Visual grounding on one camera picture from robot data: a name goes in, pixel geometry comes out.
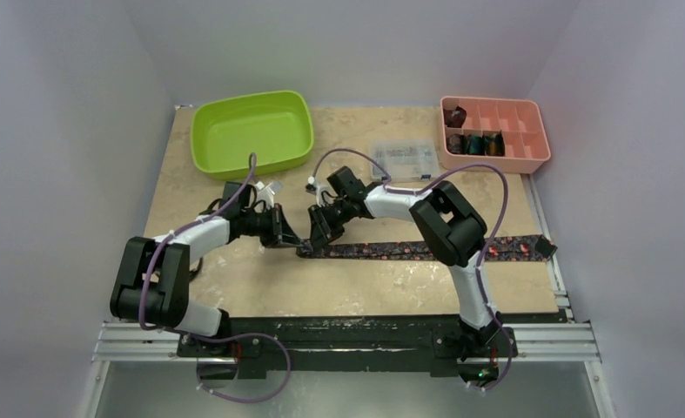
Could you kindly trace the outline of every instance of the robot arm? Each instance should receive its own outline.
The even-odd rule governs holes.
[[[213,210],[203,212],[197,220],[206,219],[204,222],[184,231],[165,247],[156,265],[160,280],[150,284],[147,294],[147,322],[207,337],[231,334],[226,311],[189,299],[190,265],[242,235],[257,236],[269,248],[300,246],[301,239],[286,222],[281,205],[274,202],[279,186],[272,182],[245,188],[222,216],[210,218]],[[219,203],[227,201],[239,187],[239,183],[227,183]],[[251,202],[253,193],[257,204],[263,205],[261,212],[256,212],[256,203]],[[160,235],[127,241],[111,294],[110,308],[114,316],[137,320],[144,273],[158,244],[167,238],[168,235]]]
[[[353,218],[394,218],[414,222],[434,257],[447,265],[453,276],[460,303],[463,331],[478,345],[485,344],[498,330],[484,303],[475,276],[475,262],[485,245],[486,222],[457,188],[443,181],[419,195],[413,189],[387,190],[381,183],[368,186],[347,167],[327,178],[337,198],[326,206],[309,208],[312,222],[311,245],[321,248],[339,238],[343,225]],[[488,300],[485,272],[481,272]],[[495,304],[490,307],[496,312]]]

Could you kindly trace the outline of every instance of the table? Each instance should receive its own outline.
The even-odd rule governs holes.
[[[222,194],[223,182],[205,176],[191,160],[189,138],[195,111],[185,107],[176,111],[145,236],[163,234],[193,220]],[[438,117],[436,107],[312,108],[315,145],[309,160],[301,167],[259,179],[283,183],[276,201],[283,205],[294,231],[308,237],[306,210],[313,196],[304,191],[304,185],[324,152],[340,146],[367,152],[370,141],[386,138],[434,140],[440,137]],[[370,181],[369,164],[342,152],[325,161],[319,177],[342,165],[353,169],[363,182]],[[502,199],[499,178],[489,172],[463,172],[449,180],[492,226]],[[509,174],[508,182],[509,207],[498,235],[539,233],[520,175]],[[356,219],[346,225],[346,234],[336,243],[417,239],[421,239],[419,232],[410,223]],[[304,260],[292,249],[264,249],[258,239],[243,237],[207,254],[204,262],[203,272],[191,283],[191,297],[222,307],[235,317],[454,314],[459,310],[447,269],[433,261]],[[488,262],[486,270],[493,298],[503,313],[557,312],[544,263]]]

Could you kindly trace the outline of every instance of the green container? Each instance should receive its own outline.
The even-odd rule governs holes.
[[[247,176],[251,152],[258,155],[257,175],[298,167],[313,145],[309,107],[295,91],[204,104],[191,123],[193,164],[215,179]]]

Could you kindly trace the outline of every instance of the pink organizer box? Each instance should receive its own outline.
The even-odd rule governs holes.
[[[467,112],[461,128],[445,126],[444,110],[461,107]],[[550,158],[545,126],[542,124],[540,108],[531,100],[504,98],[456,98],[445,96],[441,101],[440,163],[445,168],[454,168],[468,163],[488,163],[503,172],[531,174]],[[491,135],[503,132],[506,156],[459,155],[447,150],[447,137],[454,133],[463,135]]]

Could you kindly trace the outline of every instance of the white wall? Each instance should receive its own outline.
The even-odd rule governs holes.
[[[583,0],[530,96],[542,203],[620,416],[685,416],[685,1]]]
[[[171,114],[119,1],[0,0],[0,416],[73,416]]]
[[[578,0],[125,0],[173,100],[294,89],[312,104],[523,97]]]

